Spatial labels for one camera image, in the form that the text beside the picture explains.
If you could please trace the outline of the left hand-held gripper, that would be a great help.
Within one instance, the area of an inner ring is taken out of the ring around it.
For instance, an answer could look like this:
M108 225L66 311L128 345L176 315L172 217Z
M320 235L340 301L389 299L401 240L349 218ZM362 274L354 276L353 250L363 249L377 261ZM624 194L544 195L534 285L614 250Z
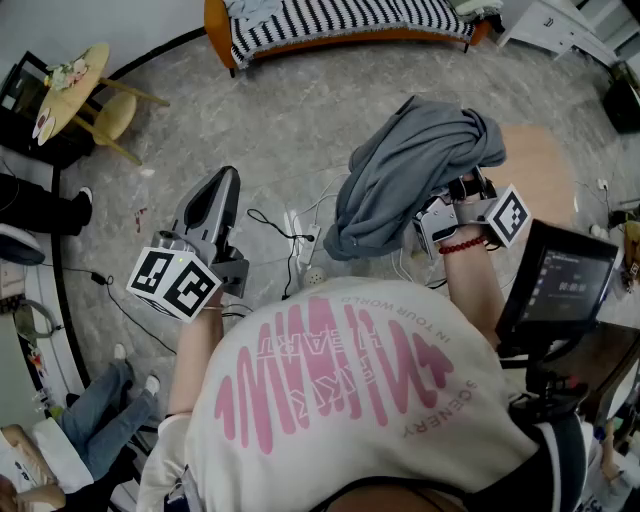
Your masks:
M241 298L249 261L229 241L235 227L240 177L223 166L181 200L169 230L154 233L126 289L155 311L192 322L219 290Z

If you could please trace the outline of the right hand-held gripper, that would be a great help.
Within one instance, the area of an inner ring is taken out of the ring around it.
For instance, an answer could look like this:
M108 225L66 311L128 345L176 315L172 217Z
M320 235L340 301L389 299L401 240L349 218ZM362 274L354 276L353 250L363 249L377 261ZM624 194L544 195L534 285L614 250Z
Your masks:
M495 187L479 167L435 190L412 218L421 248L434 259L439 244L459 228L477 225L488 242L509 248L528 227L531 213L516 188Z

